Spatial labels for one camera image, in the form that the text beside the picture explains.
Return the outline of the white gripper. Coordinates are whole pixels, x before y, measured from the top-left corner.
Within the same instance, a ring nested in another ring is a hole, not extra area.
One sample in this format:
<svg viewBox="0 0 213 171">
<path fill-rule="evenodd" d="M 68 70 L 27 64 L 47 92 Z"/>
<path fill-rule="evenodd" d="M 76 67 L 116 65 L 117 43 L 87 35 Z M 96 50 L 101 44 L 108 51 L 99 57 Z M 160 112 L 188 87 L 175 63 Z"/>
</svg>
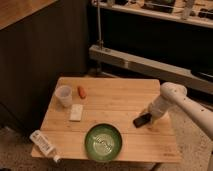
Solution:
<svg viewBox="0 0 213 171">
<path fill-rule="evenodd" d="M 150 113 L 153 117 L 150 118 L 148 125 L 153 125 L 159 118 L 161 118 L 173 104 L 163 97 L 157 97 L 151 102 L 148 108 L 141 111 L 140 115 Z"/>
</svg>

